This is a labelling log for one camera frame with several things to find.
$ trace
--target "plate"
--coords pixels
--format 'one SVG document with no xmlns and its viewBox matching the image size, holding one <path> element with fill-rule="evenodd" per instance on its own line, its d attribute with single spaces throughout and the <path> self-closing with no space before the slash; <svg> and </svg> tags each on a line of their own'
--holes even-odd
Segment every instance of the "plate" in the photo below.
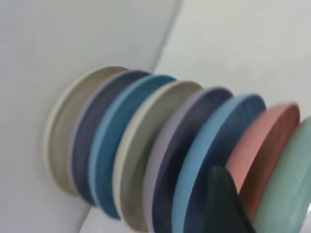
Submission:
<svg viewBox="0 0 311 233">
<path fill-rule="evenodd" d="M 44 135 L 44 162 L 49 179 L 61 190 L 76 195 L 69 178 L 68 144 L 77 115 L 93 91 L 124 67 L 96 69 L 77 79 L 54 106 Z"/>
<path fill-rule="evenodd" d="M 120 216 L 135 231 L 148 232 L 142 184 L 157 135 L 176 109 L 201 88 L 188 81 L 166 84 L 137 109 L 124 131 L 115 158 L 113 194 Z"/>
<path fill-rule="evenodd" d="M 292 135 L 264 191 L 257 232 L 299 232 L 311 203 L 311 118 Z"/>
<path fill-rule="evenodd" d="M 113 200 L 112 172 L 123 132 L 144 100 L 175 80 L 168 75 L 150 75 L 134 82 L 111 103 L 96 130 L 89 157 L 88 181 L 96 205 L 112 218 L 120 218 Z"/>
<path fill-rule="evenodd" d="M 130 84 L 147 75 L 150 73 L 129 70 L 103 82 L 88 98 L 75 121 L 68 152 L 70 179 L 76 192 L 92 205 L 95 203 L 88 184 L 88 158 L 94 134 L 112 101 Z"/>
<path fill-rule="evenodd" d="M 184 160 L 172 206 L 172 232 L 201 232 L 207 173 L 225 166 L 247 127 L 266 109 L 255 94 L 230 98 L 202 126 Z"/>
<path fill-rule="evenodd" d="M 170 117 L 155 141 L 143 184 L 144 216 L 151 232 L 172 232 L 172 201 L 179 171 L 201 126 L 232 93 L 202 89 Z"/>
<path fill-rule="evenodd" d="M 226 168 L 251 221 L 277 160 L 299 123 L 295 103 L 269 108 L 245 131 L 229 157 Z"/>
</svg>

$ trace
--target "round disc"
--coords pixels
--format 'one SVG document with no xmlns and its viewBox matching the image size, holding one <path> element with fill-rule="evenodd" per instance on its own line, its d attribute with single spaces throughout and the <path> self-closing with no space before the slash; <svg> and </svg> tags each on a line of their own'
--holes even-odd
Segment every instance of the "round disc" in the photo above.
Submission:
<svg viewBox="0 0 311 233">
<path fill-rule="evenodd" d="M 118 212 L 135 231 L 148 232 L 142 210 L 142 184 L 157 135 L 175 110 L 201 88 L 187 81 L 161 87 L 140 106 L 126 127 L 115 159 L 113 191 Z"/>
<path fill-rule="evenodd" d="M 245 131 L 229 157 L 226 168 L 251 221 L 277 160 L 299 123 L 299 108 L 294 103 L 267 109 Z"/>
<path fill-rule="evenodd" d="M 112 101 L 130 84 L 147 75 L 150 74 L 140 70 L 118 73 L 94 91 L 77 117 L 69 144 L 70 178 L 77 193 L 92 205 L 94 200 L 88 184 L 88 158 L 94 134 Z"/>
<path fill-rule="evenodd" d="M 175 78 L 171 76 L 150 75 L 134 82 L 111 103 L 97 128 L 89 158 L 88 180 L 96 205 L 112 218 L 119 218 L 112 194 L 112 171 L 125 127 L 150 94 L 172 81 Z"/>
<path fill-rule="evenodd" d="M 299 232 L 311 202 L 311 118 L 292 135 L 261 199 L 257 232 Z"/>
<path fill-rule="evenodd" d="M 230 98 L 202 126 L 176 183 L 172 207 L 173 233 L 201 232 L 208 169 L 225 166 L 244 131 L 265 108 L 263 99 L 258 95 Z"/>
<path fill-rule="evenodd" d="M 50 180 L 69 194 L 76 195 L 68 171 L 68 144 L 76 117 L 102 82 L 125 70 L 124 67 L 105 67 L 83 75 L 63 93 L 53 108 L 45 130 L 44 161 Z"/>
<path fill-rule="evenodd" d="M 178 108 L 159 133 L 143 184 L 143 210 L 151 232 L 172 232 L 173 195 L 185 156 L 203 123 L 231 97 L 225 88 L 200 90 Z"/>
</svg>

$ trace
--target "dark object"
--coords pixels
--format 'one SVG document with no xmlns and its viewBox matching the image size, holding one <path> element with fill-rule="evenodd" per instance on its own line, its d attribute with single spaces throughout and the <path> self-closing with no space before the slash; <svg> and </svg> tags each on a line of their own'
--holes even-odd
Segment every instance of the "dark object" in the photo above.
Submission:
<svg viewBox="0 0 311 233">
<path fill-rule="evenodd" d="M 255 233 L 238 196 L 230 173 L 220 167 L 210 169 L 202 233 Z"/>
</svg>

